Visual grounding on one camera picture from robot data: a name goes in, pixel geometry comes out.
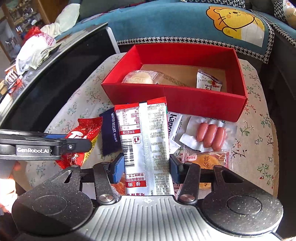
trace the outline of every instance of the barcode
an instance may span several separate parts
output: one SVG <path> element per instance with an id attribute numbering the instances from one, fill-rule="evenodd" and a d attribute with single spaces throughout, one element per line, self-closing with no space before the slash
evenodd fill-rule
<path id="1" fill-rule="evenodd" d="M 124 166 L 134 167 L 135 162 L 133 159 L 133 141 L 132 139 L 121 140 L 122 151 L 124 155 Z"/>

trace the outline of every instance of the cartoon lion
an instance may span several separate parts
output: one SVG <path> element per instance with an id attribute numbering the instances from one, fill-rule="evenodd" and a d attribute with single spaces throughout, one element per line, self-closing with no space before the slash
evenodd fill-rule
<path id="1" fill-rule="evenodd" d="M 225 35 L 262 47 L 264 25 L 251 13 L 233 8 L 210 6 L 206 14 L 213 20 L 215 28 Z"/>

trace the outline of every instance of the sausage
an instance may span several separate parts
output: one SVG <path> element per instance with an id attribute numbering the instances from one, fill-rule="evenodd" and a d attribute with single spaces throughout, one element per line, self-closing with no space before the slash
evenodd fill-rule
<path id="1" fill-rule="evenodd" d="M 226 131 L 223 127 L 218 127 L 216 131 L 216 136 L 212 143 L 213 150 L 220 150 L 224 144 L 226 138 Z"/>
<path id="2" fill-rule="evenodd" d="M 216 135 L 216 131 L 217 131 L 217 126 L 214 124 L 210 124 L 208 129 L 207 129 L 207 133 L 205 134 L 205 138 L 204 138 L 204 147 L 208 148 L 211 147 L 215 135 Z"/>
<path id="3" fill-rule="evenodd" d="M 209 127 L 209 124 L 206 123 L 206 122 L 203 122 L 203 123 L 200 124 L 200 126 L 198 127 L 198 129 L 196 131 L 196 140 L 198 142 L 203 141 L 208 127 Z"/>

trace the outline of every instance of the floral tablecloth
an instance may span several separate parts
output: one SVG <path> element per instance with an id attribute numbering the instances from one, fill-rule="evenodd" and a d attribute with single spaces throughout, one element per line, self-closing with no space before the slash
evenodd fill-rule
<path id="1" fill-rule="evenodd" d="M 45 132 L 68 133 L 78 125 L 78 118 L 93 118 L 113 105 L 101 87 L 102 80 L 124 56 L 115 54 L 106 59 L 69 98 L 68 102 L 52 120 Z M 245 60 L 239 60 L 248 91 L 248 103 L 236 123 L 238 131 L 232 148 L 233 170 L 271 194 L 277 169 L 274 162 L 278 153 L 274 151 L 276 133 L 269 118 L 266 100 L 256 70 Z M 102 138 L 99 136 L 95 148 L 82 168 L 91 168 L 101 161 L 111 161 L 118 153 L 103 156 Z M 32 187 L 60 171 L 54 161 L 31 161 L 26 166 L 26 176 Z"/>

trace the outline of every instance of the silver bolt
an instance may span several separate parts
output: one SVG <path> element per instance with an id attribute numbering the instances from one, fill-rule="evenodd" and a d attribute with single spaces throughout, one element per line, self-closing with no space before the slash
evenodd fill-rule
<path id="1" fill-rule="evenodd" d="M 184 202 L 193 202 L 195 200 L 195 197 L 190 194 L 183 194 L 180 196 L 180 199 Z"/>
<path id="2" fill-rule="evenodd" d="M 102 202 L 111 202 L 113 198 L 114 197 L 111 194 L 102 194 L 99 196 L 99 199 Z"/>

